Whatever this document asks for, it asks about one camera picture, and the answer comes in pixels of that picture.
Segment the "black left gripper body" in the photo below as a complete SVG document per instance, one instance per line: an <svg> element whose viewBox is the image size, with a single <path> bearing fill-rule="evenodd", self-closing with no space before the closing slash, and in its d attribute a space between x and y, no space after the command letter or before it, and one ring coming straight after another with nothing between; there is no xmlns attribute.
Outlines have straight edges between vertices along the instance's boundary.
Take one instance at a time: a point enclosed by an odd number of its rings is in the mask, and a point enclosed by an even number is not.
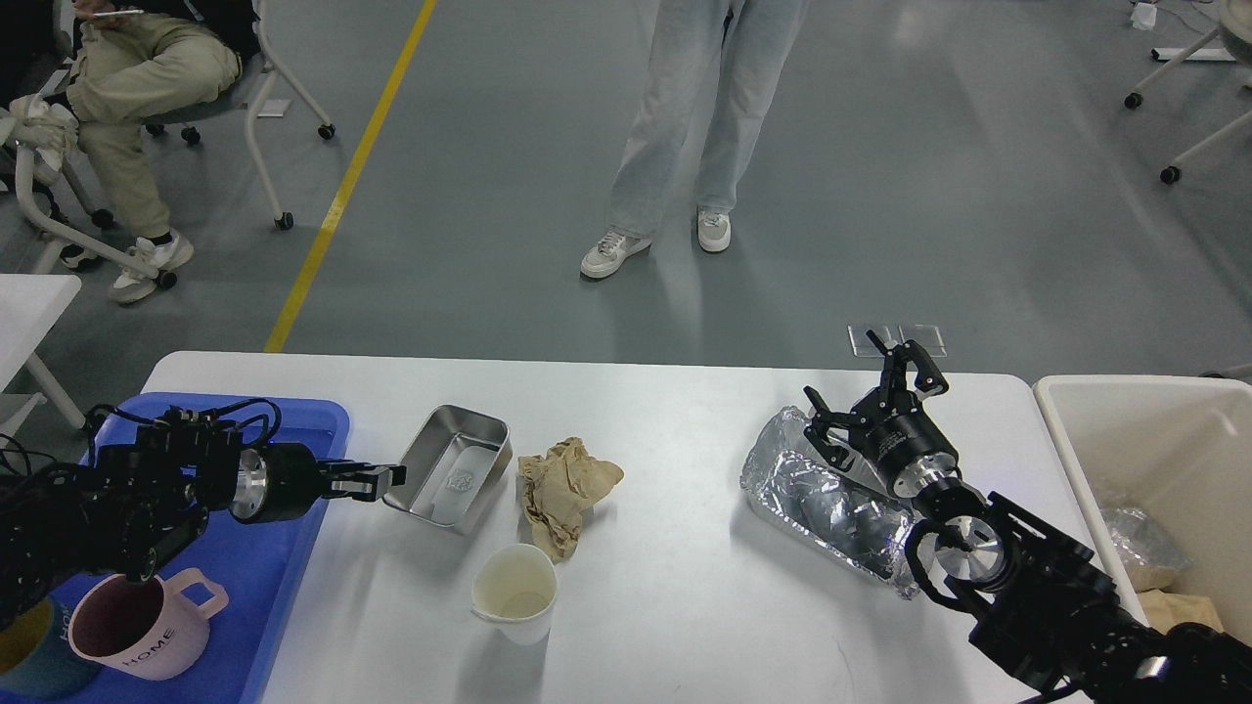
<svg viewBox="0 0 1252 704"><path fill-rule="evenodd" d="M260 524L300 519L331 491L331 477L303 443L273 443L260 450L260 458L265 468Z"/></svg>

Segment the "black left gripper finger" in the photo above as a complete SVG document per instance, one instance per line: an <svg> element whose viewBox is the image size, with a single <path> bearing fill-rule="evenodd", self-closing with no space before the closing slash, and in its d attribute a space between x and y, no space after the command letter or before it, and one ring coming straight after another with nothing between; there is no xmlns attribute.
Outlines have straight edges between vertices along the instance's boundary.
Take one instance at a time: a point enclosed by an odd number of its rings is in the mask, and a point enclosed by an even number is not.
<svg viewBox="0 0 1252 704"><path fill-rule="evenodd" d="M328 461L328 499L378 501L394 486L407 480L403 463L367 463L362 461Z"/></svg>

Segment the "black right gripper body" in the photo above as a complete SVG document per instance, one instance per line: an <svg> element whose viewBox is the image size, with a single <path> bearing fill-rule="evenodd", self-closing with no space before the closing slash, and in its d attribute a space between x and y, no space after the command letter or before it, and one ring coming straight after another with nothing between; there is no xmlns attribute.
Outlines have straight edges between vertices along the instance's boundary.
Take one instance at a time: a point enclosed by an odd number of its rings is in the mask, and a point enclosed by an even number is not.
<svg viewBox="0 0 1252 704"><path fill-rule="evenodd" d="M911 500L942 479L958 479L959 453L911 391L881 401L869 392L851 410L851 446L894 499Z"/></svg>

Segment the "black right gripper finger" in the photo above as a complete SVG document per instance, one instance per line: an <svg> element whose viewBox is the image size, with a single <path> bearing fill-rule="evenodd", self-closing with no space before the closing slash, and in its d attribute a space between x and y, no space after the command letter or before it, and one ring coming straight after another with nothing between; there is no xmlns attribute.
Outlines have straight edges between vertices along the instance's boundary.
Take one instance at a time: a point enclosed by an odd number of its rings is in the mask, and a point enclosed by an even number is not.
<svg viewBox="0 0 1252 704"><path fill-rule="evenodd" d="M876 332L868 329L866 339L884 358L881 378L873 393L876 408L885 412L916 412L924 400L944 395L952 388L933 357L915 339L888 347Z"/></svg>
<svg viewBox="0 0 1252 704"><path fill-rule="evenodd" d="M804 437L823 456L828 467L849 475L864 453L864 400L860 398L849 412L836 412L814 387L805 386L803 392L814 410L804 428Z"/></svg>

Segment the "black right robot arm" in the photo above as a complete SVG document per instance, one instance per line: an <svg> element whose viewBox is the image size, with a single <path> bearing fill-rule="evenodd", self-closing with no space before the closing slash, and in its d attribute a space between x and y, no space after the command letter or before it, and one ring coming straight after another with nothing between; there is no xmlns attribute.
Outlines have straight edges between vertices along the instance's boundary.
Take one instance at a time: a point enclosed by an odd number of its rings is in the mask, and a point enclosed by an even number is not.
<svg viewBox="0 0 1252 704"><path fill-rule="evenodd" d="M1247 703L1247 644L1184 621L1168 633L1121 604L1090 547L1010 499L967 484L959 453L926 415L947 380L915 339L885 346L880 381L846 412L811 387L804 431L833 468L853 455L891 499L911 509L904 544L916 584L934 604L975 619L969 643L1050 703L1074 691L1096 703Z"/></svg>

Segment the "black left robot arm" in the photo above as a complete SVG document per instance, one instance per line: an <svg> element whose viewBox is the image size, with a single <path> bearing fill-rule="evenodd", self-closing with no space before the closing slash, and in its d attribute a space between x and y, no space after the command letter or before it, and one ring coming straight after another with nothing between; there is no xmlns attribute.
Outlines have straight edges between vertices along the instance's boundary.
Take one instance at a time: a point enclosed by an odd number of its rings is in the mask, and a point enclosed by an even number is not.
<svg viewBox="0 0 1252 704"><path fill-rule="evenodd" d="M319 499L378 501L407 480L402 463L317 458L278 442L283 415L268 398L170 407L156 418L101 411L136 423L133 442L94 447L85 463L3 476L5 628L81 572L151 580L219 509L240 524L288 521Z"/></svg>

